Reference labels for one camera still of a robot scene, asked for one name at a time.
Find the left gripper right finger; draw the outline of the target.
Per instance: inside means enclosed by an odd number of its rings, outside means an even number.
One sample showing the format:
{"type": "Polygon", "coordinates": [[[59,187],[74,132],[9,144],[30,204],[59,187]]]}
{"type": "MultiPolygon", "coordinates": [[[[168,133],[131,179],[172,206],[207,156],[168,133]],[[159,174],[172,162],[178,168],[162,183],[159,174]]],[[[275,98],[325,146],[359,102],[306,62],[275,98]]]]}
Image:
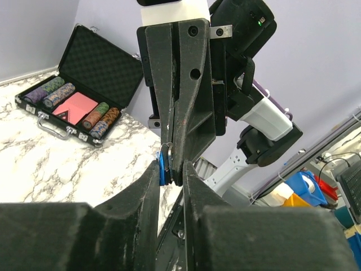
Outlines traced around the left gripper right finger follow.
{"type": "Polygon", "coordinates": [[[321,208],[225,202],[183,164],[187,270],[357,270],[335,217],[321,208]]]}

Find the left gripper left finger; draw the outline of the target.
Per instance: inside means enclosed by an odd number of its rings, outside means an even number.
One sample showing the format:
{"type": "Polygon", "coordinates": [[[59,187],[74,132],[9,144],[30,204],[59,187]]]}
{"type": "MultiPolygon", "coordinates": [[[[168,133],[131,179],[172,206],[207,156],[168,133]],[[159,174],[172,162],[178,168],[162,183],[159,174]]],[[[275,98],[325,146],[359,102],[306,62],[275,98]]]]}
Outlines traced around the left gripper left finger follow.
{"type": "Polygon", "coordinates": [[[159,164],[106,202],[4,203],[2,270],[154,270],[159,164]]]}

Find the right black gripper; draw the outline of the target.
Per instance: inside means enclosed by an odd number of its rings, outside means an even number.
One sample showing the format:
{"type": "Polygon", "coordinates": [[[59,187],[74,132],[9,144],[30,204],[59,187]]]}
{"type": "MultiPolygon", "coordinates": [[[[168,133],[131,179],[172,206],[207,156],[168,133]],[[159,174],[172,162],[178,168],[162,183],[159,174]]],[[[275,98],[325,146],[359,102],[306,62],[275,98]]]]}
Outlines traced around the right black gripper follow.
{"type": "Polygon", "coordinates": [[[196,161],[215,140],[215,131],[218,136],[226,132],[226,53],[222,40],[231,37],[231,25],[209,27],[206,19],[137,29],[153,108],[148,126],[161,128],[162,144],[173,144],[171,169],[177,186],[183,185],[184,162],[196,161]]]}

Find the silver keyring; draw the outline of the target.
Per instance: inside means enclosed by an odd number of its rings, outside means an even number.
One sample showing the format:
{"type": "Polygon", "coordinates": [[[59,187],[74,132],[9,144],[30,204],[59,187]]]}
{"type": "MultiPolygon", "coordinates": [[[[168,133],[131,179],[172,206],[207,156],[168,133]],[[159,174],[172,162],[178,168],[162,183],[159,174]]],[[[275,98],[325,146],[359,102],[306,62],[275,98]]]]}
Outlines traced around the silver keyring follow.
{"type": "Polygon", "coordinates": [[[164,171],[169,172],[173,166],[173,144],[171,142],[161,145],[159,159],[164,171]]]}

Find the blue key tag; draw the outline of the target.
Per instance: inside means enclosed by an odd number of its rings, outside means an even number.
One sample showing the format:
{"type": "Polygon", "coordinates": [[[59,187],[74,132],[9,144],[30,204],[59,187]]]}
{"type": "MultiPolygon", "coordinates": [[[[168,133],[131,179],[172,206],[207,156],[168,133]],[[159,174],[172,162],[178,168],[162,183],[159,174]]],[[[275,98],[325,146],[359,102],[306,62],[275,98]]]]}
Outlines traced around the blue key tag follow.
{"type": "Polygon", "coordinates": [[[157,152],[157,161],[159,163],[160,170],[160,186],[166,186],[171,183],[170,171],[169,171],[169,159],[168,156],[162,151],[157,152]]]}

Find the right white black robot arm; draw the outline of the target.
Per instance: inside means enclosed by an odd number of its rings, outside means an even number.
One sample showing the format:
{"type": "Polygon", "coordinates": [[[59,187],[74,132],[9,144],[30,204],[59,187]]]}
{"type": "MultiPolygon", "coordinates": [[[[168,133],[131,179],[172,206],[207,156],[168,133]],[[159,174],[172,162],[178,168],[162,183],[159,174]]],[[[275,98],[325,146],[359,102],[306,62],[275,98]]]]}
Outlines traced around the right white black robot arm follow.
{"type": "Polygon", "coordinates": [[[228,161],[205,182],[224,194],[242,175],[278,160],[301,136],[292,115],[254,79],[254,57],[275,33],[264,1],[139,1],[138,45],[159,118],[159,184],[182,186],[227,120],[243,121],[228,161]]]}

